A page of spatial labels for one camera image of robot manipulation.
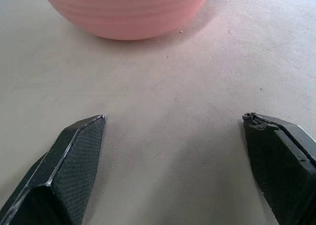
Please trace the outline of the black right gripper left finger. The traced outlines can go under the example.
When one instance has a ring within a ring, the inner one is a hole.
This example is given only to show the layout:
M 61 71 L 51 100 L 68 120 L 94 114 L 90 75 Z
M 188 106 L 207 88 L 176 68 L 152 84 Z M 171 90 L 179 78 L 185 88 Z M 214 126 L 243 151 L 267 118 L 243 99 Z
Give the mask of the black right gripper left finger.
M 96 115 L 64 128 L 0 209 L 0 225 L 81 225 L 105 125 Z

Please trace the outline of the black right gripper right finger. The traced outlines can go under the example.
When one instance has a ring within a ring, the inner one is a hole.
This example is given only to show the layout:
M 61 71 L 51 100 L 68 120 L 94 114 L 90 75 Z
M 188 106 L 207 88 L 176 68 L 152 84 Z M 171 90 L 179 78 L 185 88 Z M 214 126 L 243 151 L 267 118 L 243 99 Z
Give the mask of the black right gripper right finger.
M 242 119 L 252 173 L 279 225 L 316 225 L 316 140 L 279 118 Z

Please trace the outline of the pink ribbed bowl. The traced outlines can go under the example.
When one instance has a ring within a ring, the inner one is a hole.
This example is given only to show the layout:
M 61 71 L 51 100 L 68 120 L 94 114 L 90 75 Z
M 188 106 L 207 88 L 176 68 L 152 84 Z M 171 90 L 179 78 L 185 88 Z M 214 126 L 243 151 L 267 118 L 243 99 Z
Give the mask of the pink ribbed bowl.
M 47 0 L 66 20 L 93 35 L 142 40 L 190 20 L 206 0 Z

